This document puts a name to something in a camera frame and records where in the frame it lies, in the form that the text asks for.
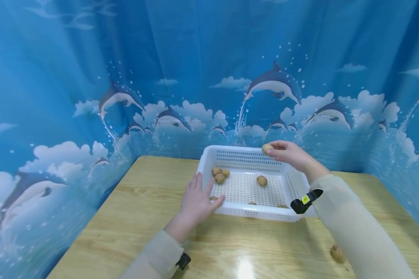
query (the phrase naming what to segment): water splash print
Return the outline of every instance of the water splash print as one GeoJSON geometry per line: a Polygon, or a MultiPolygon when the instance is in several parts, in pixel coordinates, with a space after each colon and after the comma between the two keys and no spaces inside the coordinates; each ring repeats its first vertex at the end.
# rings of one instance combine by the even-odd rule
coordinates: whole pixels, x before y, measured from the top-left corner
{"type": "Polygon", "coordinates": [[[239,111],[239,117],[238,117],[238,120],[236,121],[236,126],[235,126],[236,135],[239,134],[239,129],[241,129],[242,127],[245,127],[245,124],[247,123],[247,115],[246,114],[244,115],[245,102],[246,100],[242,102],[242,106],[240,107],[240,111],[239,111]]]}

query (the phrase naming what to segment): wooden table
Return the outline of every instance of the wooden table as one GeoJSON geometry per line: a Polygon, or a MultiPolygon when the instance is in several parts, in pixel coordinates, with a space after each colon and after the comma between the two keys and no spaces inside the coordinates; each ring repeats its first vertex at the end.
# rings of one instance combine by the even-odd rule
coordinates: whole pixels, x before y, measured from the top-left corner
{"type": "MultiPolygon", "coordinates": [[[[140,157],[51,272],[48,279],[117,279],[178,212],[198,160],[140,157]]],[[[419,278],[419,226],[375,177],[341,173],[419,278]]],[[[332,237],[320,220],[297,223],[213,215],[186,244],[183,279],[354,278],[329,255],[332,237]]]]}

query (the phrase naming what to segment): blue backdrop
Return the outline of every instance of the blue backdrop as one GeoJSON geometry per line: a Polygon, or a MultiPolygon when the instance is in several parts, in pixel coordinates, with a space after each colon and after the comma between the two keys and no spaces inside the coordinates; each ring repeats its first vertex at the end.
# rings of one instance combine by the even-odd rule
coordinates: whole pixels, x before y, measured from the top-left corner
{"type": "Polygon", "coordinates": [[[0,279],[45,278],[138,156],[275,139],[419,223],[419,0],[0,0],[0,279]]]}

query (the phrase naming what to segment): sleeve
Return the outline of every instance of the sleeve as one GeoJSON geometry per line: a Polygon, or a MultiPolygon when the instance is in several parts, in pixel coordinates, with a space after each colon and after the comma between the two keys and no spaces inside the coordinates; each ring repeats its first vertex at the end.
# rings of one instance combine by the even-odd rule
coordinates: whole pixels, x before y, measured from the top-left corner
{"type": "Polygon", "coordinates": [[[121,279],[170,279],[183,253],[183,247],[164,230],[137,256],[121,279]]]}
{"type": "Polygon", "coordinates": [[[313,206],[357,279],[415,278],[391,238],[344,180],[328,174],[312,182],[313,189],[323,190],[313,206]]]}

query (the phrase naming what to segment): right hand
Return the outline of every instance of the right hand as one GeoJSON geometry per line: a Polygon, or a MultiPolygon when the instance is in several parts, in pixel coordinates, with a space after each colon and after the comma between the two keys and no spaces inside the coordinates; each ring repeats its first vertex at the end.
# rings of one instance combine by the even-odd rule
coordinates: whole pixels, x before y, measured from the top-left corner
{"type": "Polygon", "coordinates": [[[272,141],[269,144],[274,147],[274,150],[267,151],[269,156],[274,157],[276,161],[291,164],[298,171],[306,174],[309,183],[320,176],[330,173],[324,165],[316,161],[294,142],[272,141]]]}

